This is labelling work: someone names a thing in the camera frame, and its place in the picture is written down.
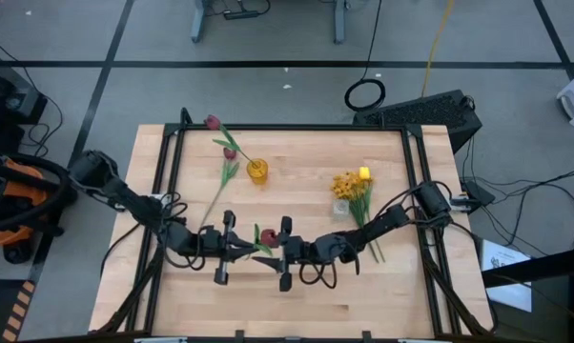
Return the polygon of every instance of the small red flower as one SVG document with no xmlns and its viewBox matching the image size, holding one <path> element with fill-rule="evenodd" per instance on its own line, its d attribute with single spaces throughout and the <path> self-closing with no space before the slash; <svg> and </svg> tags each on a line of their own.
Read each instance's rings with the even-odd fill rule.
<svg viewBox="0 0 574 343">
<path fill-rule="evenodd" d="M 219 118 L 217 118 L 212 114 L 209 114 L 209 116 L 206 119 L 204 119 L 204 124 L 206 124 L 209 130 L 219 130 L 221 122 L 219 121 Z"/>
<path fill-rule="evenodd" d="M 229 159 L 233 160 L 236 158 L 236 151 L 230 150 L 228 148 L 223 148 L 223 155 Z"/>
<path fill-rule="evenodd" d="M 278 237 L 274 230 L 264 229 L 259 236 L 261 244 L 267 245 L 270 248 L 278 248 Z"/>
</svg>

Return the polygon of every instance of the yellow glass cup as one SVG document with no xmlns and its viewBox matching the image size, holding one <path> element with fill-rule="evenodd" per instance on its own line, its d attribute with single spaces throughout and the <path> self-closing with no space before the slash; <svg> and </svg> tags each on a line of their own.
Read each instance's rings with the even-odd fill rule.
<svg viewBox="0 0 574 343">
<path fill-rule="evenodd" d="M 264 185 L 268 180 L 268 163 L 261 158 L 254 158 L 247 164 L 247 173 L 256 185 Z"/>
</svg>

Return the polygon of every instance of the yellow cable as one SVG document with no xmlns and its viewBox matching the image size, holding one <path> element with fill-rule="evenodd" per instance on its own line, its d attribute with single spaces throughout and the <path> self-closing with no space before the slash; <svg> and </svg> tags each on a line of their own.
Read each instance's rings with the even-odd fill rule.
<svg viewBox="0 0 574 343">
<path fill-rule="evenodd" d="M 441 32 L 443 28 L 446 26 L 446 22 L 448 21 L 448 16 L 450 16 L 450 11 L 452 11 L 452 7 L 454 6 L 454 0 L 448 0 L 448 5 L 446 6 L 446 11 L 443 13 L 443 18 L 441 19 L 441 25 L 438 32 L 436 32 L 436 39 L 433 41 L 433 45 L 431 46 L 431 52 L 429 52 L 429 59 L 427 60 L 427 70 L 424 74 L 424 83 L 422 84 L 422 92 L 420 93 L 420 97 L 424 96 L 424 91 L 427 88 L 427 82 L 429 82 L 429 74 L 431 73 L 431 62 L 433 61 L 433 56 L 436 53 L 436 45 L 440 40 Z"/>
</svg>

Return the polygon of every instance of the table leg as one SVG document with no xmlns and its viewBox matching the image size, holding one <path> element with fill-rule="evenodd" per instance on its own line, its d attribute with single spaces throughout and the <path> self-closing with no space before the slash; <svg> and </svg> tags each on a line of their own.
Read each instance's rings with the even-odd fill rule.
<svg viewBox="0 0 574 343">
<path fill-rule="evenodd" d="M 344 16 L 346 10 L 346 0 L 336 0 L 336 7 L 334 8 L 334 25 L 336 30 L 335 44 L 342 44 L 344 42 Z"/>
<path fill-rule="evenodd" d="M 190 32 L 190 37 L 194 43 L 198 43 L 200 41 L 202 24 L 204 23 L 204 11 L 206 9 L 205 2 L 205 0 L 194 0 L 194 21 L 192 23 L 192 31 Z"/>
</svg>

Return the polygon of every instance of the wooden table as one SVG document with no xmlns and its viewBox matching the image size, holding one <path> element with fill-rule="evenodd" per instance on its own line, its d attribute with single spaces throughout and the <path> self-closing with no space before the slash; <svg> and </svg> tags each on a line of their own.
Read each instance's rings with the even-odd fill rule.
<svg viewBox="0 0 574 343">
<path fill-rule="evenodd" d="M 139 127 L 126 182 L 141 194 L 150 193 L 163 126 Z M 429 168 L 434 180 L 453 193 L 461 191 L 445 127 L 423 127 Z M 187 131 L 177 191 L 189 204 L 184 213 L 190 230 L 196 228 L 219 185 L 221 148 L 213 143 L 218 131 Z M 282 215 L 293 218 L 293 235 L 306 240 L 356 227 L 352 219 L 336 221 L 331 214 L 334 175 L 368 166 L 375 177 L 371 213 L 388 199 L 408 189 L 400 135 L 388 131 L 233 131 L 248 155 L 263 157 L 270 166 L 268 183 L 255 186 L 241 159 L 207 223 L 220 230 L 222 214 L 236 214 L 237 234 L 252 240 L 254 223 L 279 229 Z M 416 168 L 416 143 L 411 140 Z M 168 180 L 166 168 L 164 180 Z M 417 178 L 421 181 L 420 170 Z M 455 221 L 469 227 L 467 216 Z M 127 213 L 115 220 L 112 241 L 134 224 Z M 91 329 L 102 326 L 133 285 L 143 231 L 121 243 L 109 258 L 92 314 Z M 457 229 L 447 228 L 444 242 L 455 291 L 481 324 L 492 326 L 474 244 Z M 288 293 L 278 291 L 278 276 L 253 260 L 230 264 L 230 284 L 213 282 L 216 260 L 208 259 L 201 272 L 178 270 L 164 264 L 154 321 L 155 335 L 361 337 L 433 337 L 425 293 L 419 244 L 414 227 L 389 232 L 379 240 L 386 263 L 377 264 L 367 250 L 359 255 L 361 275 L 353 264 L 337 263 L 338 286 L 328 290 L 320 282 L 304 286 L 294 275 Z M 442 326 L 449 332 L 445 298 L 438 288 Z M 142 328 L 147 293 L 141 301 L 137 328 Z"/>
</svg>

